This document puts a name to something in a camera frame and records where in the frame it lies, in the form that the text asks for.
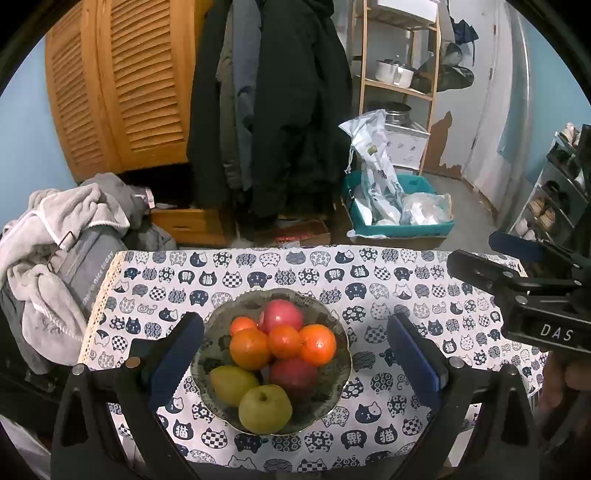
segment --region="cat print tablecloth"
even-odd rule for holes
[[[516,260],[489,258],[522,272]],[[205,407],[187,370],[158,410],[178,449],[192,462],[267,472],[320,471],[402,455],[419,438],[430,411],[388,347],[391,313],[405,313],[447,356],[477,368],[516,365],[530,394],[543,380],[545,354],[504,339],[491,296],[450,278],[446,259],[445,252],[353,246],[120,252],[93,311],[81,361],[95,369],[119,366],[134,338],[167,335],[185,312],[206,321],[245,291],[292,288],[324,303],[347,331],[353,371],[337,407],[299,434],[246,435]],[[119,435],[130,437],[120,406],[110,408]],[[473,406],[464,428],[477,415]]]

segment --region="white plastic bag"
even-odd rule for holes
[[[365,113],[339,125],[351,137],[350,173],[353,149],[363,161],[361,186],[369,199],[374,220],[386,219],[399,225],[404,191],[386,147],[386,110]]]
[[[448,193],[411,193],[402,200],[404,225],[439,225],[452,219],[452,197]]]

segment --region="concrete floor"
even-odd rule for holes
[[[452,252],[461,248],[472,253],[494,253],[488,246],[488,237],[497,228],[480,196],[460,180],[431,174],[424,174],[424,177],[438,194],[452,196],[456,225],[437,250]]]

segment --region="person's hand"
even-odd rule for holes
[[[575,360],[566,369],[550,352],[544,365],[544,385],[540,397],[540,409],[549,411],[560,405],[564,385],[579,390],[591,391],[591,360]]]

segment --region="glass bowl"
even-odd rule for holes
[[[193,359],[191,374],[205,406],[240,432],[251,433],[240,422],[238,409],[229,407],[217,397],[209,372],[221,365],[234,365],[229,349],[232,321],[239,316],[248,316],[256,321],[267,302],[276,299],[289,300],[299,307],[304,316],[304,325],[319,323],[328,327],[335,334],[337,349],[334,358],[318,369],[318,386],[314,396],[308,401],[293,404],[291,420],[274,435],[301,432],[328,414],[339,402],[343,387],[351,375],[352,361],[347,333],[318,300],[287,288],[274,288],[249,291],[236,300],[227,301],[212,312],[205,324],[203,343]],[[263,370],[262,376],[265,378],[268,372]]]

